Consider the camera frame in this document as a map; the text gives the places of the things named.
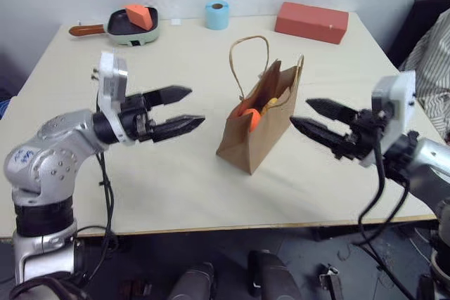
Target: white table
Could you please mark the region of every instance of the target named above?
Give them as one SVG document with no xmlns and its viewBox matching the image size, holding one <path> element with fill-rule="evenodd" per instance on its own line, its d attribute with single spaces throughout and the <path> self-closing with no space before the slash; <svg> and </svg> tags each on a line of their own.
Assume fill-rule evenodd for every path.
<svg viewBox="0 0 450 300">
<path fill-rule="evenodd" d="M 202 114 L 206 121 L 194 132 L 133 147 L 113 145 L 106 154 L 115 192 L 113 229 L 117 233 L 157 233 L 278 226 L 317 226 L 356 223 L 372 198 L 375 168 L 356 161 L 337 161 L 329 149 L 309 140 L 291 126 L 256 172 L 249 176 L 215 155 L 225 120 L 238 103 L 238 88 L 229 70 L 228 51 L 241 37 L 262 34 L 271 44 L 271 61 L 282 68 L 305 56 L 296 115 L 318 115 L 306 98 L 328 97 L 355 109 L 370 107 L 377 80 L 396 69 L 355 13 L 340 45 L 278 34 L 275 17 L 232 18 L 228 29 L 207 30 L 201 20 L 181 26 L 162 21 L 160 38 L 141 47 L 116 46 L 105 35 L 74 38 L 61 27 L 19 96 L 0 121 L 0 158 L 31 138 L 55 115 L 94 108 L 96 82 L 90 79 L 102 50 L 115 48 L 127 60 L 127 93 L 170 84 L 189 86 L 193 93 L 180 103 L 156 108 L 158 121 L 181 113 Z M 257 81 L 264 64 L 264 45 L 244 43 L 236 49 L 237 72 L 246 91 Z M 343 125 L 323 120 L 344 131 Z M 411 128 L 435 141 L 439 135 L 418 108 Z M 101 173 L 94 162 L 79 171 L 74 195 L 79 226 L 105 223 Z M 0 175 L 0 237 L 15 228 L 11 187 Z M 378 206 L 368 215 L 382 221 L 401 195 L 387 182 Z M 397 220 L 432 219 L 421 201 L 409 196 Z"/>
</svg>

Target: tape roll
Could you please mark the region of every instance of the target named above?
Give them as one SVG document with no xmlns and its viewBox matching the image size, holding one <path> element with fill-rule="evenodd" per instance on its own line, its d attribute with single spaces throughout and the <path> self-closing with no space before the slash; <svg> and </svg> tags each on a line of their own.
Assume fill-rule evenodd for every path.
<svg viewBox="0 0 450 300">
<path fill-rule="evenodd" d="M 211 1 L 206 4 L 206 27 L 210 30 L 224 30 L 228 27 L 229 6 L 226 1 Z"/>
</svg>

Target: striped shirt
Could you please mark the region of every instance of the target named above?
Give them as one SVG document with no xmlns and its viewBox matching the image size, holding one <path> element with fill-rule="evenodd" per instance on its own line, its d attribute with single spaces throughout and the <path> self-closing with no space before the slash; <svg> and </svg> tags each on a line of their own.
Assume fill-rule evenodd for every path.
<svg viewBox="0 0 450 300">
<path fill-rule="evenodd" d="M 450 132 L 450 9 L 420 39 L 400 70 L 416 70 L 416 95 L 442 138 Z"/>
</svg>

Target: orange object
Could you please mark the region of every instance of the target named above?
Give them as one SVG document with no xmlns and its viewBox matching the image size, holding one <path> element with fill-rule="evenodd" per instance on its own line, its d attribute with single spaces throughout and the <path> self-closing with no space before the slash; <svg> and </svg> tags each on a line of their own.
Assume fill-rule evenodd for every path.
<svg viewBox="0 0 450 300">
<path fill-rule="evenodd" d="M 340 44 L 348 20 L 348 12 L 286 2 L 276 17 L 275 32 Z"/>
<path fill-rule="evenodd" d="M 125 6 L 125 10 L 127 11 L 129 21 L 134 23 L 136 26 L 139 26 L 147 31 L 152 28 L 153 21 L 148 8 L 138 4 L 131 4 Z"/>
<path fill-rule="evenodd" d="M 244 110 L 242 115 L 252 114 L 252 121 L 250 122 L 250 133 L 256 129 L 261 119 L 261 115 L 258 113 L 256 109 L 250 108 Z"/>
</svg>

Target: toy frying pan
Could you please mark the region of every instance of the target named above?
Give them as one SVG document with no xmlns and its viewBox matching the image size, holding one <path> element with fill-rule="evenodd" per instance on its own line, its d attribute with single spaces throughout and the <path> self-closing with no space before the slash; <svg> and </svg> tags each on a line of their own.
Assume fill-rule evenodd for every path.
<svg viewBox="0 0 450 300">
<path fill-rule="evenodd" d="M 76 37 L 90 34 L 106 33 L 117 44 L 141 46 L 147 42 L 156 40 L 160 35 L 158 25 L 158 11 L 156 8 L 147 7 L 153 21 L 153 26 L 149 30 L 145 30 L 128 20 L 127 12 L 123 10 L 115 11 L 108 21 L 108 24 L 74 26 L 71 27 L 69 33 Z"/>
</svg>

